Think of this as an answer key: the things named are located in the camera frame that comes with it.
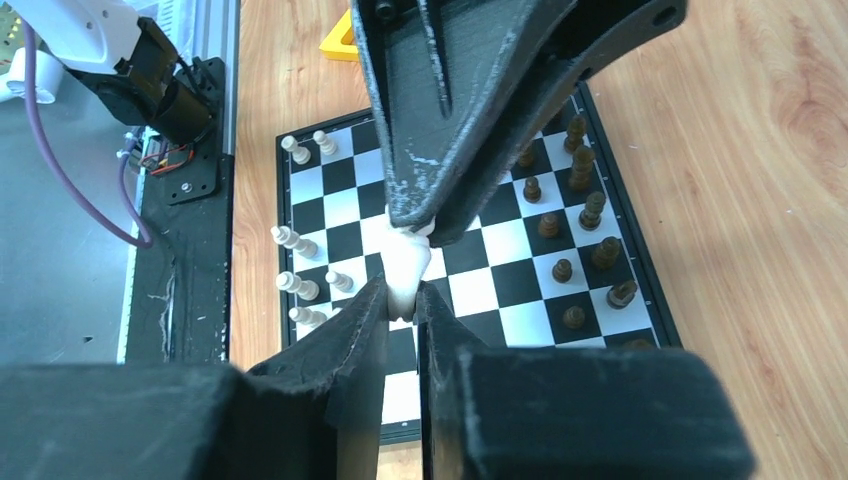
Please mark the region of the white chess piece being passed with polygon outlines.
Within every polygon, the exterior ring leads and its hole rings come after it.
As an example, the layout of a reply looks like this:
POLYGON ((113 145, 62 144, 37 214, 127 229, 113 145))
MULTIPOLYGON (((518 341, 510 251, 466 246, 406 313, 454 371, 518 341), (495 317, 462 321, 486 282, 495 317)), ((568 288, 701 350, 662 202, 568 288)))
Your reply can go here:
POLYGON ((283 292, 294 294, 305 301, 315 300, 319 293, 320 287, 312 280, 304 280, 299 275, 283 271, 276 276, 276 287, 283 292))

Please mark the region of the white chess pawn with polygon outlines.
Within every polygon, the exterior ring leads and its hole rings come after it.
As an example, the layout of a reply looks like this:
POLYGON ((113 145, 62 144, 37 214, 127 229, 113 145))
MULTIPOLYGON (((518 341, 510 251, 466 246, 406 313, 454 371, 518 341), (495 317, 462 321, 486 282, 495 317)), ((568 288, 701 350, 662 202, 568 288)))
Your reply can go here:
POLYGON ((313 141, 319 147, 320 152, 324 156, 335 155, 338 151, 338 144, 336 140, 330 137, 323 130, 316 130, 313 132, 313 141))

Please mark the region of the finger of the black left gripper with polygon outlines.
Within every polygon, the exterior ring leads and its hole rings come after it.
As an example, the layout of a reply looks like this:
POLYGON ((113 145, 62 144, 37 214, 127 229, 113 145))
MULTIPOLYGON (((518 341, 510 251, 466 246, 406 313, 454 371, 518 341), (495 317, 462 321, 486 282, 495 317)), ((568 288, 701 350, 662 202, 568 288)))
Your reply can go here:
POLYGON ((467 172, 435 214, 434 247, 458 241, 535 134, 583 81, 636 47, 675 29, 686 1, 578 1, 522 75, 467 172))
POLYGON ((467 172, 573 1, 355 1, 394 227, 419 230, 467 172))

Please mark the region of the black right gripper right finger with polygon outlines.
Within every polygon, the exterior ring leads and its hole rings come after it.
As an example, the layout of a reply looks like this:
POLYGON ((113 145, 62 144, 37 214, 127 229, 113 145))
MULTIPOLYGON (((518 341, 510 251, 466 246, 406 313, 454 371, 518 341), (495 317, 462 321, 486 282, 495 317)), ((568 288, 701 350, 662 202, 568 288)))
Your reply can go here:
POLYGON ((419 286, 427 479, 748 479, 726 392, 675 348, 485 344, 419 286))

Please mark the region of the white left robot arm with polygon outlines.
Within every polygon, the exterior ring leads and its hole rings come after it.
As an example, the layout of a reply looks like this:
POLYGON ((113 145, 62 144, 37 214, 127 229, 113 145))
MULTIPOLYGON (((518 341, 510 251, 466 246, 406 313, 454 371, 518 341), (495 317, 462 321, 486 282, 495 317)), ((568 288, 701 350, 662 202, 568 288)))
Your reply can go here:
MULTIPOLYGON (((69 72, 127 125, 176 144, 210 128, 179 55, 123 1, 16 1, 69 72)), ((579 84, 678 27, 684 1, 355 1, 358 50, 392 230, 459 240, 579 84)))

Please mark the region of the black white chessboard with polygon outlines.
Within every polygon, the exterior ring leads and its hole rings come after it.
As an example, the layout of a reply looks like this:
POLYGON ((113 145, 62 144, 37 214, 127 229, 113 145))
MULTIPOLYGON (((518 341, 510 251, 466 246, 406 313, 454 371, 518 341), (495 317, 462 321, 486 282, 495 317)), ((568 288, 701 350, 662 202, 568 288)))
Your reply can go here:
MULTIPOLYGON (((313 258, 281 249, 279 267, 320 287, 308 308, 332 314, 383 269, 384 176, 374 119, 362 110, 295 130, 311 152, 277 153, 278 221, 318 245, 313 258), (338 144, 324 156, 313 132, 338 144)), ((677 347, 681 340, 609 146, 592 92, 578 87, 532 141, 456 243, 434 250, 424 278, 491 346, 677 347)))

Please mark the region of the white chess piece bottom row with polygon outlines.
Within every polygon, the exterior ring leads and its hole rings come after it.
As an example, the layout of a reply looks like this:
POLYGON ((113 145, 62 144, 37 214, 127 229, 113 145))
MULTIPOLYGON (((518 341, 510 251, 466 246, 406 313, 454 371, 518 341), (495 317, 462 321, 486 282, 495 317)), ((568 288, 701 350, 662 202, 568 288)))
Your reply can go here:
POLYGON ((272 226, 270 233, 278 246, 291 250, 301 257, 313 258, 318 254, 318 245, 314 241, 302 237, 288 226, 272 226))

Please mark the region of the white chess pawn second row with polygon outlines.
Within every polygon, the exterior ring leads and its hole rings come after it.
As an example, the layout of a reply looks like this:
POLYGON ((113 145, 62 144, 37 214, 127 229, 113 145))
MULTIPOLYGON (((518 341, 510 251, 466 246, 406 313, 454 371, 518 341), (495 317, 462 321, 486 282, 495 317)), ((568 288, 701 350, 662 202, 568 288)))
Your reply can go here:
POLYGON ((351 292, 354 288, 353 278, 347 274, 329 270, 325 274, 325 281, 341 292, 351 292))

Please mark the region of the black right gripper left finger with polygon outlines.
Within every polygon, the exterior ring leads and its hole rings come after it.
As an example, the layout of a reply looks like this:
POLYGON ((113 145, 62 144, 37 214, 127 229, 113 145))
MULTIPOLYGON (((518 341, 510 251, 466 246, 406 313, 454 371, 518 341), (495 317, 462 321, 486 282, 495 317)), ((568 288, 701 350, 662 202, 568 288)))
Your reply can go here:
POLYGON ((5 479, 372 479, 388 344, 372 278, 291 347, 229 364, 1 371, 5 479))

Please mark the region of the white chess rook corner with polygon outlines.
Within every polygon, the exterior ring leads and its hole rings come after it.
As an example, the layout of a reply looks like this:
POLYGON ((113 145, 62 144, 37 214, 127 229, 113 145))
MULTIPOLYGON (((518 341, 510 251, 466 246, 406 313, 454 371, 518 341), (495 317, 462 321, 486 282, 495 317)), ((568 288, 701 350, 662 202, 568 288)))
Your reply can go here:
POLYGON ((284 136, 280 141, 281 148, 289 154, 290 160, 297 165, 306 165, 311 160, 311 152, 300 145, 292 135, 284 136))

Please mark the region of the white chess knight bottom row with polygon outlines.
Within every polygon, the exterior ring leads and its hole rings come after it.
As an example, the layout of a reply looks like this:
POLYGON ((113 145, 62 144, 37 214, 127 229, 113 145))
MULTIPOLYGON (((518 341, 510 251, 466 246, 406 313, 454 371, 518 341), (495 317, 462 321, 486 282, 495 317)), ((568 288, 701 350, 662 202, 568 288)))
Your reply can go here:
POLYGON ((411 322, 417 290, 432 258, 429 235, 435 218, 419 230, 394 227, 386 209, 380 256, 388 288, 388 316, 391 321, 411 322))

